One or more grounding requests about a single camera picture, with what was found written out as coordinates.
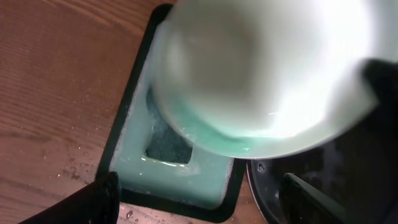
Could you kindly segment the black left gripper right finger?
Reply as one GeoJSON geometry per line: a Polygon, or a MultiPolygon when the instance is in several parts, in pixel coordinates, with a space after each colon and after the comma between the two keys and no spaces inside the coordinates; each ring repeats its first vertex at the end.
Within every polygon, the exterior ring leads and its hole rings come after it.
{"type": "Polygon", "coordinates": [[[279,200],[287,223],[347,224],[344,207],[292,173],[284,174],[279,200]]]}

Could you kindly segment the green yellow scrub sponge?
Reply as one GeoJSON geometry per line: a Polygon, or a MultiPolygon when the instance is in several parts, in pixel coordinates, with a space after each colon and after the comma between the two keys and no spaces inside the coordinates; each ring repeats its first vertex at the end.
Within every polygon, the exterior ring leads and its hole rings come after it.
{"type": "Polygon", "coordinates": [[[163,119],[156,105],[152,88],[147,91],[146,106],[153,122],[152,136],[145,155],[161,162],[188,164],[192,156],[192,146],[163,119]]]}

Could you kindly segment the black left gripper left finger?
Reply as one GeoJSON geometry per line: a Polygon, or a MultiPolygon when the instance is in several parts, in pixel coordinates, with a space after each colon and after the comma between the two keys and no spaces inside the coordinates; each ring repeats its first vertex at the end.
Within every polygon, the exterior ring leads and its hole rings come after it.
{"type": "Polygon", "coordinates": [[[21,223],[116,224],[120,197],[119,177],[116,172],[110,172],[21,223]]]}

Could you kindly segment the mint green plate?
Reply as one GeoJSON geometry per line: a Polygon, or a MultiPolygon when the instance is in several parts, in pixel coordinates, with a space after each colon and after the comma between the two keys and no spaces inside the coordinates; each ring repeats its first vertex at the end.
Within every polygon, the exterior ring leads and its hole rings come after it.
{"type": "Polygon", "coordinates": [[[397,0],[178,1],[155,33],[155,103],[179,136],[222,156],[296,154],[380,104],[364,77],[397,61],[397,0]]]}

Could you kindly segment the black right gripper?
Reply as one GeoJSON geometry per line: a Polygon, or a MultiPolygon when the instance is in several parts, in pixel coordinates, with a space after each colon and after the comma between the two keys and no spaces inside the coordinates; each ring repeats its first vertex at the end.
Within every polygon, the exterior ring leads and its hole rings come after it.
{"type": "Polygon", "coordinates": [[[386,110],[397,112],[397,62],[368,60],[363,76],[380,105],[386,110]]]}

